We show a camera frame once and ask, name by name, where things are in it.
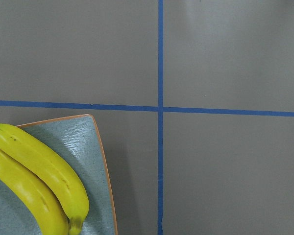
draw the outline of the gray plate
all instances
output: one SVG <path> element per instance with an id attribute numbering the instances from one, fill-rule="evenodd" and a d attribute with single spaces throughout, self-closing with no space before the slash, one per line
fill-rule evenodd
<path id="1" fill-rule="evenodd" d="M 117 235 L 105 156 L 91 115 L 64 117 L 20 126 L 63 157 L 81 178 L 90 201 L 81 235 Z M 0 235 L 40 235 L 34 217 L 0 181 Z"/>

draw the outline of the square plate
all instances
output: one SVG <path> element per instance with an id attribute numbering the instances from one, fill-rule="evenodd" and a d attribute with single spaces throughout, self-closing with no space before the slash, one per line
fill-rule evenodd
<path id="1" fill-rule="evenodd" d="M 81 235 L 117 235 L 106 159 L 92 115 L 62 117 L 18 126 L 57 152 L 81 178 L 90 208 Z M 40 235 L 34 217 L 0 181 L 0 235 Z"/>

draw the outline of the gray floor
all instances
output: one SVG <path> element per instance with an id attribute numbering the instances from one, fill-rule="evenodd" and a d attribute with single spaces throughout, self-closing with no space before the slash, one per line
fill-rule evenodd
<path id="1" fill-rule="evenodd" d="M 164 106 L 294 112 L 294 1 L 164 1 Z M 0 100 L 157 106 L 158 1 L 0 1 Z M 119 235 L 157 234 L 157 113 L 94 115 Z M 294 117 L 164 113 L 164 235 L 294 235 Z"/>

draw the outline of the banana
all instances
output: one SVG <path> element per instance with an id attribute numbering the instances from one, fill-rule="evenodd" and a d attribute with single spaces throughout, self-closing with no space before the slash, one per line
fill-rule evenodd
<path id="1" fill-rule="evenodd" d="M 89 200 L 71 166 L 47 145 L 10 124 L 0 123 L 0 149 L 49 186 L 70 220 L 69 235 L 78 235 L 89 211 Z"/>
<path id="2" fill-rule="evenodd" d="M 68 219 L 50 188 L 0 150 L 0 180 L 27 206 L 43 235 L 67 235 Z"/>

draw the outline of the horizontal blue line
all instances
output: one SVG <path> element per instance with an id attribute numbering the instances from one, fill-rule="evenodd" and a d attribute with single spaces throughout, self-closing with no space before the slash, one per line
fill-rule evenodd
<path id="1" fill-rule="evenodd" d="M 55 102 L 11 101 L 11 100 L 0 100 L 0 106 L 33 107 L 33 108 L 58 108 L 58 109 L 150 111 L 150 112 L 157 112 L 158 111 L 158 107 L 154 107 L 154 106 L 55 103 Z"/>
<path id="2" fill-rule="evenodd" d="M 56 103 L 56 102 L 12 101 L 12 100 L 0 100 L 0 106 L 32 107 L 32 108 L 58 108 L 58 109 L 147 111 L 147 112 L 158 112 L 159 111 L 159 108 L 157 106 Z M 206 109 L 206 108 L 186 108 L 186 107 L 163 107 L 160 109 L 163 109 L 162 111 L 166 112 L 166 113 L 229 114 L 229 115 L 294 117 L 294 112 L 280 112 L 280 111 L 239 110 L 239 109 Z"/>

